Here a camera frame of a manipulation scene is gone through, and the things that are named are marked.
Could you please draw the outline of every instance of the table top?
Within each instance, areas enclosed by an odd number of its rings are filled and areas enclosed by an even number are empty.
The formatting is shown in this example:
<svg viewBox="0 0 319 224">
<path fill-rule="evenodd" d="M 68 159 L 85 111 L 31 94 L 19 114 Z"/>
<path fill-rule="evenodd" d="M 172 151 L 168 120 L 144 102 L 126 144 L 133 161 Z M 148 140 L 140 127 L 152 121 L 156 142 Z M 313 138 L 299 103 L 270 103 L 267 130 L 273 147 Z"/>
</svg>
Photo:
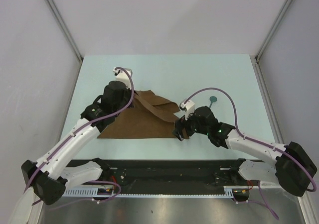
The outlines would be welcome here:
<svg viewBox="0 0 319 224">
<path fill-rule="evenodd" d="M 242 131 L 274 141 L 266 109 L 248 55 L 117 55 L 84 58 L 62 135 L 66 135 L 86 106 L 103 93 L 115 79 L 116 66 L 130 68 L 136 90 L 152 90 L 156 95 L 179 104 L 194 92 L 207 87 L 221 88 L 234 100 Z M 192 100 L 196 107 L 208 106 L 219 121 L 234 124 L 234 111 L 228 98 L 218 91 L 206 91 Z M 252 156 L 215 147 L 205 135 L 194 134 L 180 142 L 173 138 L 94 139 L 75 159 L 135 160 L 217 160 L 254 159 Z"/>
</svg>

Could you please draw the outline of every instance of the brown cloth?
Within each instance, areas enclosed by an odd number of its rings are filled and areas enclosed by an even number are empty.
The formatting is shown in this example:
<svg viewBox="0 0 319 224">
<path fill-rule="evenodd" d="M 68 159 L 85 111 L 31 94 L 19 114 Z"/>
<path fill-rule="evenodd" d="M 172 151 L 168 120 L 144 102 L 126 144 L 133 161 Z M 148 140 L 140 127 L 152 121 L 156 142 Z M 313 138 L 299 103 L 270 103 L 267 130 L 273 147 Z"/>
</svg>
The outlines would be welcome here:
<svg viewBox="0 0 319 224">
<path fill-rule="evenodd" d="M 124 110 L 98 138 L 175 138 L 178 105 L 152 91 L 135 91 L 134 108 Z"/>
</svg>

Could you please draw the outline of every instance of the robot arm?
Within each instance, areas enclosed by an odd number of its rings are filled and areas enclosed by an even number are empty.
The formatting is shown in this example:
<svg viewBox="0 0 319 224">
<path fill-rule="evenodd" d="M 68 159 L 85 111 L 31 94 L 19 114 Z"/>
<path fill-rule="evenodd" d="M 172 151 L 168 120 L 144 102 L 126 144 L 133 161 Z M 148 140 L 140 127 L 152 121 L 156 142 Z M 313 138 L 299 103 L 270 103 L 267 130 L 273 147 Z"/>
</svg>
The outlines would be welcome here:
<svg viewBox="0 0 319 224">
<path fill-rule="evenodd" d="M 110 167 L 100 159 L 93 159 L 75 168 L 66 166 L 83 146 L 111 124 L 120 110 L 128 106 L 133 99 L 134 90 L 130 82 L 132 71 L 113 71 L 116 80 L 111 81 L 105 87 L 103 95 L 98 96 L 85 108 L 72 130 L 36 162 L 27 160 L 21 167 L 27 188 L 33 187 L 34 193 L 47 205 L 55 203 L 65 190 L 108 177 L 110 173 Z"/>
<path fill-rule="evenodd" d="M 239 130 L 232 125 L 219 122 L 209 107 L 195 109 L 191 100 L 186 104 L 182 102 L 180 108 L 186 111 L 186 115 L 175 122 L 173 131 L 173 135 L 179 140 L 182 141 L 184 138 L 183 129 L 189 137 L 194 133 L 207 135 L 211 143 L 217 147 L 238 150 L 265 162 L 239 159 L 236 171 L 244 179 L 279 183 L 295 196 L 302 196 L 308 190 L 309 177 L 291 158 L 284 155 L 292 156 L 313 177 L 317 168 L 299 144 L 291 142 L 285 145 L 256 140 L 250 135 L 239 133 Z"/>
</svg>

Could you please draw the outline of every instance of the white wall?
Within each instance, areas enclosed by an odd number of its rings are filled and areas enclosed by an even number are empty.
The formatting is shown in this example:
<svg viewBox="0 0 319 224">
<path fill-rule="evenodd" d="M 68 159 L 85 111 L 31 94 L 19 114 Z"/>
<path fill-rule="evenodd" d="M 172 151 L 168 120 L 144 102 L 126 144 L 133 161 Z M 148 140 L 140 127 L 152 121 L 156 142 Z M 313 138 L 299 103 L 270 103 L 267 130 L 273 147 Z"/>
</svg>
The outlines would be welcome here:
<svg viewBox="0 0 319 224">
<path fill-rule="evenodd" d="M 44 0 L 0 0 L 0 219 L 21 197 L 20 169 L 54 145 L 79 63 Z"/>
<path fill-rule="evenodd" d="M 319 0 L 294 1 L 260 63 L 284 140 L 319 168 Z"/>
<path fill-rule="evenodd" d="M 255 55 L 285 0 L 55 0 L 82 55 Z"/>
</svg>

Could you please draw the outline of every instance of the metal floor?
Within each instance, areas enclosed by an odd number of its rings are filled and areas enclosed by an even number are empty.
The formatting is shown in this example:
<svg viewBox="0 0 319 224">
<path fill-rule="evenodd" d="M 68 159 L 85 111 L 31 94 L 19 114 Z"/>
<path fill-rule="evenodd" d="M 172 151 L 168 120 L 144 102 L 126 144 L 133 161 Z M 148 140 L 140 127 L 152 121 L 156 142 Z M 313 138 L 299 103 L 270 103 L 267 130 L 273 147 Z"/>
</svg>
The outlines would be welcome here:
<svg viewBox="0 0 319 224">
<path fill-rule="evenodd" d="M 75 198 L 62 198 L 44 207 L 39 224 L 304 224 L 298 199 L 279 189 L 263 190 L 271 208 L 256 204 L 236 205 L 230 199 L 115 198 L 99 204 L 82 201 L 50 211 Z M 258 189 L 250 200 L 262 201 Z"/>
</svg>

